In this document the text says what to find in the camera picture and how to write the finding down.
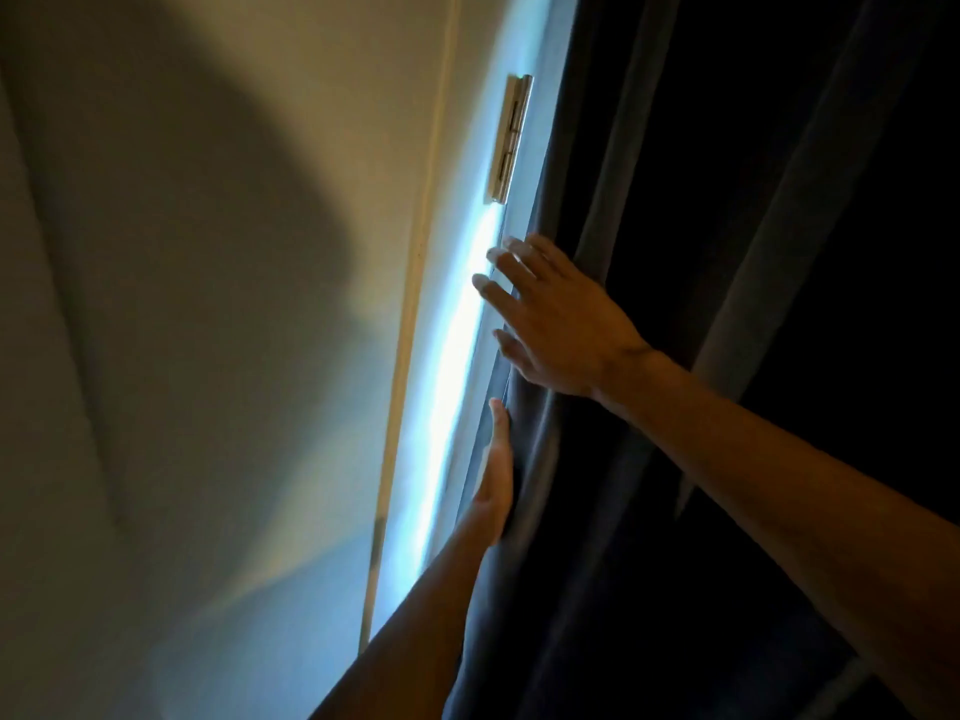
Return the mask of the light wooden trim strip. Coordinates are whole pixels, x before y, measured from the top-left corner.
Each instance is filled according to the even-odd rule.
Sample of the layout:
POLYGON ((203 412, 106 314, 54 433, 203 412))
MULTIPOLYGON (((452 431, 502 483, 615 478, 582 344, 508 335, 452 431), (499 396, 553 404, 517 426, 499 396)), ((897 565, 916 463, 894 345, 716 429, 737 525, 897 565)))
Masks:
POLYGON ((413 358, 419 304, 425 277, 426 256, 432 232, 433 209, 437 196, 437 172, 444 148, 443 136, 457 58, 461 10, 462 0, 447 0, 441 37, 438 79, 431 108, 425 162, 414 209, 404 270, 399 331, 390 382, 388 421, 376 497, 357 657, 362 657, 367 651, 374 635, 383 552, 386 544, 393 487, 398 469, 403 415, 413 358))

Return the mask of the person's right hand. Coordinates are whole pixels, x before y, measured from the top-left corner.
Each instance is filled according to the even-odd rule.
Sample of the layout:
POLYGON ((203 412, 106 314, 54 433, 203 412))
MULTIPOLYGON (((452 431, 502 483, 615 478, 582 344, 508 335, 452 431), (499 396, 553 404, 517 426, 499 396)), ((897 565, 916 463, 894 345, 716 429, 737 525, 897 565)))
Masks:
POLYGON ((606 290, 585 275, 553 241, 532 233, 495 246, 532 246, 551 264, 551 295, 520 300, 494 277, 471 279, 484 302, 518 338, 534 364, 521 373, 530 383, 566 396, 589 398, 613 412, 621 408, 623 376, 651 348, 606 290))

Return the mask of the person's right forearm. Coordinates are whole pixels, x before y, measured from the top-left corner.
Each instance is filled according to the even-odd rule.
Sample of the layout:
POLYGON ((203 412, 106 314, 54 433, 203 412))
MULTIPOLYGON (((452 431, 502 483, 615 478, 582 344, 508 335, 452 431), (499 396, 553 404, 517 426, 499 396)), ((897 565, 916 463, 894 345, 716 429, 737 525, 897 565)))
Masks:
POLYGON ((591 395, 650 438, 920 720, 960 720, 960 527, 719 396, 644 344, 591 395))

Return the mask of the white window frame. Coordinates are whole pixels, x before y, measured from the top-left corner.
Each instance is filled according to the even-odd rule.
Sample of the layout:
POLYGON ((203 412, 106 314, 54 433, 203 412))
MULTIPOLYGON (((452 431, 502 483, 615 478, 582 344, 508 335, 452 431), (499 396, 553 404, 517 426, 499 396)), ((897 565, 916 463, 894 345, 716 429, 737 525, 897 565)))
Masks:
POLYGON ((528 229, 578 0, 462 0, 437 195, 392 488, 373 635, 450 535, 477 479, 474 443, 495 372, 495 313, 471 279, 528 229), (534 77, 506 205, 488 179, 507 77, 534 77))

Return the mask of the dark grey curtain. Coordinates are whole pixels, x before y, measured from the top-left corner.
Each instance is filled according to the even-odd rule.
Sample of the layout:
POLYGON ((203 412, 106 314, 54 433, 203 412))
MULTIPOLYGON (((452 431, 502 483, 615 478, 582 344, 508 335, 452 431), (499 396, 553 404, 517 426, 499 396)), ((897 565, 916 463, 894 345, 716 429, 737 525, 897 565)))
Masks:
MULTIPOLYGON (((960 0, 579 0, 529 229, 720 395, 960 525, 960 0)), ((500 356, 443 720, 914 720, 653 443, 500 356)))

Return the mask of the person's left hand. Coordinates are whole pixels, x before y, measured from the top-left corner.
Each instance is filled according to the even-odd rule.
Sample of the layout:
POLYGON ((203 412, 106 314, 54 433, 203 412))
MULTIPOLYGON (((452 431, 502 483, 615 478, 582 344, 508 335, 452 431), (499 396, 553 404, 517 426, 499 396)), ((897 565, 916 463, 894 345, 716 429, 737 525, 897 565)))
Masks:
POLYGON ((482 554, 501 539, 514 502, 514 452, 511 420, 501 399, 488 403, 491 434, 479 486, 463 520, 465 544, 482 554))

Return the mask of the person's left forearm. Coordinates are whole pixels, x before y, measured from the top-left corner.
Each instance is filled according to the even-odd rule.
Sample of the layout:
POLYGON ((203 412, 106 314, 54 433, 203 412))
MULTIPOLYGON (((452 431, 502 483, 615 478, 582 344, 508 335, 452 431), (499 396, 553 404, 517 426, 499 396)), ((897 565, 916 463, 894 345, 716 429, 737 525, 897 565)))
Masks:
POLYGON ((479 569, 501 530, 492 503, 473 504, 308 720, 441 720, 479 569))

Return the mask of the brass metal hinge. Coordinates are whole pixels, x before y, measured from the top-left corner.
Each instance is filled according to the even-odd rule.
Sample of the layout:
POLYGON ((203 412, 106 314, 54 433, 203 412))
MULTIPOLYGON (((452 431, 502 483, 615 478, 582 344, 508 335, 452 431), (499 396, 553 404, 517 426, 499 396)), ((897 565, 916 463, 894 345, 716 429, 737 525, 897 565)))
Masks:
POLYGON ((509 198, 534 82, 529 73, 507 76, 486 189, 488 200, 497 205, 506 205, 509 198))

